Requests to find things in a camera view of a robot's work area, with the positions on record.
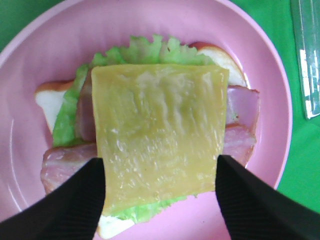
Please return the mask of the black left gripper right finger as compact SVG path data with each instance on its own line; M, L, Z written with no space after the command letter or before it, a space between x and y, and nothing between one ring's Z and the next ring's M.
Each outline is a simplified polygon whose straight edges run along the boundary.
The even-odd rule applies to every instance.
M233 240L318 240L319 213L289 199L229 155L217 160L215 194Z

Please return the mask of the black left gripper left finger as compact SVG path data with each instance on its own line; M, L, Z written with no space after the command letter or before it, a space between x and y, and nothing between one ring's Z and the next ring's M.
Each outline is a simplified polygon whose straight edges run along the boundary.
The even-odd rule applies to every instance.
M56 190L0 224L2 240L92 240L105 201L105 170L93 158Z

